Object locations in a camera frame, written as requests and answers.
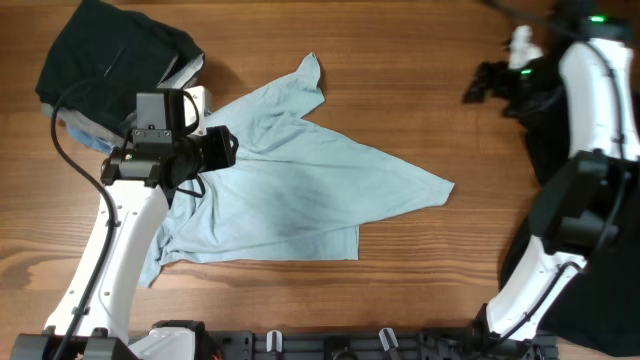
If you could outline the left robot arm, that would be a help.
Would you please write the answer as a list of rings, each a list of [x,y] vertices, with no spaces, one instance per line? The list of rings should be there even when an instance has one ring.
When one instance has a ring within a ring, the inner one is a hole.
[[[238,141],[207,127],[210,92],[158,89],[137,96],[137,123],[105,160],[99,213],[66,294],[39,334],[21,334],[14,359],[220,359],[203,323],[168,320],[137,341],[129,321],[144,258],[186,180],[234,165]]]

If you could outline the light blue t-shirt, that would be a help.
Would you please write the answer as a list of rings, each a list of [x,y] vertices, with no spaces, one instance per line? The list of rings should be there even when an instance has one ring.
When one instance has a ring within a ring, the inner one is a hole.
[[[139,278],[165,265],[233,260],[355,260],[360,228],[445,204],[453,183],[309,122],[324,100],[321,66],[292,73],[208,115],[238,139],[233,166],[183,183]]]

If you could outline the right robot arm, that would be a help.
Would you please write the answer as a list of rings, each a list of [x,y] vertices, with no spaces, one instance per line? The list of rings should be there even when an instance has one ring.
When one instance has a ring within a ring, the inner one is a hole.
[[[526,130],[540,191],[469,336],[480,353],[539,332],[612,356],[639,352],[639,96],[631,29],[591,1],[557,1],[544,47],[522,15],[509,57],[480,64],[463,99],[503,98]]]

